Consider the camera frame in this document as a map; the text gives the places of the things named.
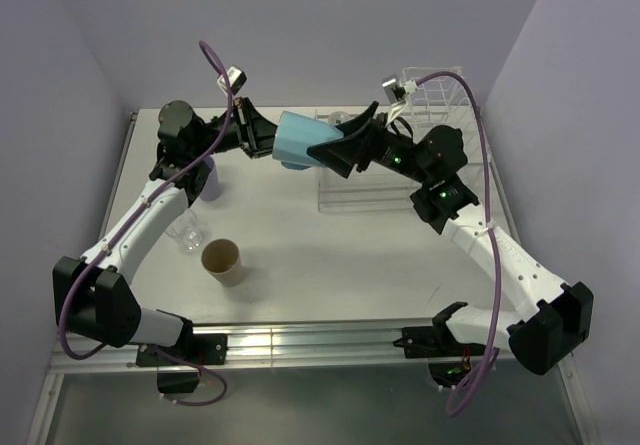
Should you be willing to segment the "grey-blue ceramic cup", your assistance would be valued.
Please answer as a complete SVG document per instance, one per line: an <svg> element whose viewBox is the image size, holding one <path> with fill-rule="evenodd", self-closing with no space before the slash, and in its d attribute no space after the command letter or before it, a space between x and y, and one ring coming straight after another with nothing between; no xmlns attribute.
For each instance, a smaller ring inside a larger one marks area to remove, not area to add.
<svg viewBox="0 0 640 445"><path fill-rule="evenodd" d="M327 117L327 122L334 127L342 125L351 120L351 115L344 111L334 111Z"/></svg>

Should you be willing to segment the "light blue mug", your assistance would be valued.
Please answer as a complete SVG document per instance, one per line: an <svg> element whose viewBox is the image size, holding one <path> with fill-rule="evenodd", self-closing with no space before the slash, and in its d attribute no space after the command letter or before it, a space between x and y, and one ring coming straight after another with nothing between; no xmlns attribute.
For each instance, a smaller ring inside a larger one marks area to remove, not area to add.
<svg viewBox="0 0 640 445"><path fill-rule="evenodd" d="M327 122L284 111L277 126L272 157L285 168L321 168L323 164L308 154L308 148L343 136L342 131Z"/></svg>

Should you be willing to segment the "purple plastic cup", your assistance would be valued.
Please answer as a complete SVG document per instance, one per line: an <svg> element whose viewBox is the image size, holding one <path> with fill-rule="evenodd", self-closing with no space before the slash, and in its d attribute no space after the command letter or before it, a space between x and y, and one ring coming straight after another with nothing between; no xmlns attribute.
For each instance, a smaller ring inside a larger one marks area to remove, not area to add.
<svg viewBox="0 0 640 445"><path fill-rule="evenodd" d="M204 160L204 163L209 169L209 174L199 198L204 202L213 202L221 196L222 189L219 182L216 163L214 159L212 157L208 157Z"/></svg>

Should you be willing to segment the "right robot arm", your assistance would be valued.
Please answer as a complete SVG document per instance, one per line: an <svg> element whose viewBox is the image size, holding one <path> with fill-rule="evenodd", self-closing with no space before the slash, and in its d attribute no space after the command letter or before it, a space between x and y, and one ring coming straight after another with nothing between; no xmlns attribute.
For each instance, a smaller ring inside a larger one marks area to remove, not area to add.
<svg viewBox="0 0 640 445"><path fill-rule="evenodd" d="M421 337L400 344L409 356L453 356L507 350L528 371L544 375L589 335L594 295L544 268L489 216L459 177L468 163L463 132L439 124L419 141L385 123L371 104L336 127L334 138L307 146L308 156L343 178L372 163L419 183L410 200L418 217L465 252L499 286L511 313L455 302L435 315Z"/></svg>

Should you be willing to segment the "clear glass near left arm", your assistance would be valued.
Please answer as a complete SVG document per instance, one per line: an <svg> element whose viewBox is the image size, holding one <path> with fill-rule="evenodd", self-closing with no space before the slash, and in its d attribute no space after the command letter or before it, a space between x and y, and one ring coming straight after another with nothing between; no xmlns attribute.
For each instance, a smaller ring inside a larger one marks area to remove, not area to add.
<svg viewBox="0 0 640 445"><path fill-rule="evenodd" d="M204 234L196 214L185 210L165 230L165 234L176 241L184 250L194 251L203 242Z"/></svg>

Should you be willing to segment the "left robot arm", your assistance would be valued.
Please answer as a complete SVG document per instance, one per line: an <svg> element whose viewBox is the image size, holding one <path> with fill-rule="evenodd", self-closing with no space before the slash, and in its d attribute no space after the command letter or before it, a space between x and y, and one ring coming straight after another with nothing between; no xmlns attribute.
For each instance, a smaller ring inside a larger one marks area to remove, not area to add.
<svg viewBox="0 0 640 445"><path fill-rule="evenodd" d="M200 196L210 174L205 160L234 149L251 158L271 154L276 126L246 98L235 98L220 117L206 122L185 101L164 105L158 114L157 161L132 207L98 243L78 259L61 258L53 270L59 341L72 359L76 333L100 347L159 346L172 364L195 351L193 324L168 312L143 308L131 282L165 230Z"/></svg>

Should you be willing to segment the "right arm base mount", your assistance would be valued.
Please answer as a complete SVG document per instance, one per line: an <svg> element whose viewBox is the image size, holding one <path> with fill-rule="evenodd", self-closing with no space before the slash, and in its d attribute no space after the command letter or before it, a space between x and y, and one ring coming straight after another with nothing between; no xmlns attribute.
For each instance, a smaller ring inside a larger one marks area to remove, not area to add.
<svg viewBox="0 0 640 445"><path fill-rule="evenodd" d="M401 349L406 359L443 357L442 334L433 325L403 327L392 345Z"/></svg>

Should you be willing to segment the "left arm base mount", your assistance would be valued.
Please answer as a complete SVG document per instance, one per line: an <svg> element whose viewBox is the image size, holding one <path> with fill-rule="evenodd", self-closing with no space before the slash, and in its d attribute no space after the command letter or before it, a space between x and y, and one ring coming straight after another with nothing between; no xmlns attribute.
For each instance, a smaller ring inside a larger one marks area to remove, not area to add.
<svg viewBox="0 0 640 445"><path fill-rule="evenodd" d="M195 334L177 346L147 345L145 349L139 348L135 364L138 367L178 366L185 362L202 366L223 365L227 348L227 334Z"/></svg>

